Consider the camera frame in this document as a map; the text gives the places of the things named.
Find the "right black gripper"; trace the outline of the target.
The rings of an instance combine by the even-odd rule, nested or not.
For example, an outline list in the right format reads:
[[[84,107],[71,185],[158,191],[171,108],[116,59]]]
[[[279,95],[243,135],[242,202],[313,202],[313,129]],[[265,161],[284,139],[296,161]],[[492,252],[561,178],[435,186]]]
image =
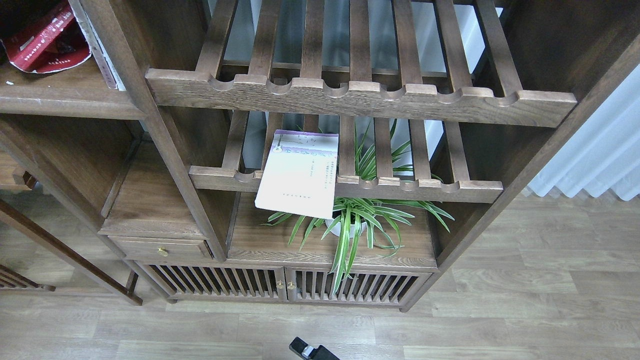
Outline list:
[[[290,342],[289,349],[303,360],[339,360],[339,357],[325,346],[315,348],[300,337],[295,337]]]

